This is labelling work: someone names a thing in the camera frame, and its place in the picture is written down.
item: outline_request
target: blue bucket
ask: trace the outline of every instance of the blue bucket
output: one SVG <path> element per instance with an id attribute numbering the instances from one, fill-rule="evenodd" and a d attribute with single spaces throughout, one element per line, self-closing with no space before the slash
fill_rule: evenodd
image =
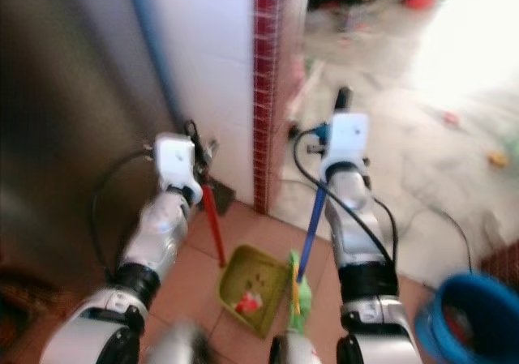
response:
<path id="1" fill-rule="evenodd" d="M 450 332 L 443 305 L 465 312 L 473 333 L 472 349 Z M 519 363 L 519 296 L 490 277 L 464 274 L 445 281 L 418 313 L 414 328 L 423 347 L 439 362 Z"/>

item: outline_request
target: blue mop handle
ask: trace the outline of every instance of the blue mop handle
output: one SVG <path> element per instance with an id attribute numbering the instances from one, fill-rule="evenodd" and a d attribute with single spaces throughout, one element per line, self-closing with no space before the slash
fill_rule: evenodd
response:
<path id="1" fill-rule="evenodd" d="M 307 269 L 308 259 L 310 258 L 311 246 L 314 242 L 315 232 L 317 231 L 317 224 L 323 211 L 324 201 L 326 200 L 326 192 L 322 188 L 317 189 L 315 194 L 314 209 L 311 212 L 310 224 L 308 225 L 307 238 L 302 249 L 301 262 L 299 263 L 298 284 L 301 284 L 302 277 Z"/>

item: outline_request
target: green mop head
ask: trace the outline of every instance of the green mop head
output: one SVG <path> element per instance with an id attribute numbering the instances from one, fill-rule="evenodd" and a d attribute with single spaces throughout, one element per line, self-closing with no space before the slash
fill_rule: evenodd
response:
<path id="1" fill-rule="evenodd" d="M 311 290 L 306 276 L 302 278 L 300 284 L 296 282 L 299 270 L 298 252 L 290 252 L 289 262 L 292 267 L 292 302 L 290 303 L 289 329 L 302 334 L 311 310 Z"/>

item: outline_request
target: white tile wall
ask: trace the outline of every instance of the white tile wall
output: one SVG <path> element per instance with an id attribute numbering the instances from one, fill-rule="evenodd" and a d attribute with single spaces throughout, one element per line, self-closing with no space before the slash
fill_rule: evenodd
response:
<path id="1" fill-rule="evenodd" d="M 154 0 L 182 110 L 220 149 L 212 175 L 254 199 L 253 0 Z"/>

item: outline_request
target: white floor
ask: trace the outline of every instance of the white floor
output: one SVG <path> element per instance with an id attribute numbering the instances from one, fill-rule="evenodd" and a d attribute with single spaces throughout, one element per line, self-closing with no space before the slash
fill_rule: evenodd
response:
<path id="1" fill-rule="evenodd" d="M 373 191 L 400 228 L 398 270 L 437 286 L 467 268 L 455 227 L 425 204 L 444 209 L 464 229 L 473 265 L 519 238 L 519 163 L 489 166 L 487 153 L 519 139 L 519 31 L 513 0 L 449 0 L 436 11 L 393 6 L 348 40 L 307 34 L 306 52 L 326 62 L 308 93 L 303 128 L 326 120 L 337 89 L 355 91 L 354 109 L 370 114 L 367 155 Z M 445 110 L 459 128 L 442 120 Z M 300 182 L 287 149 L 285 179 L 271 214 L 307 228 L 314 191 Z M 319 157 L 301 152 L 316 173 Z M 389 223 L 376 211 L 387 239 Z M 319 235 L 329 238 L 321 220 Z"/>

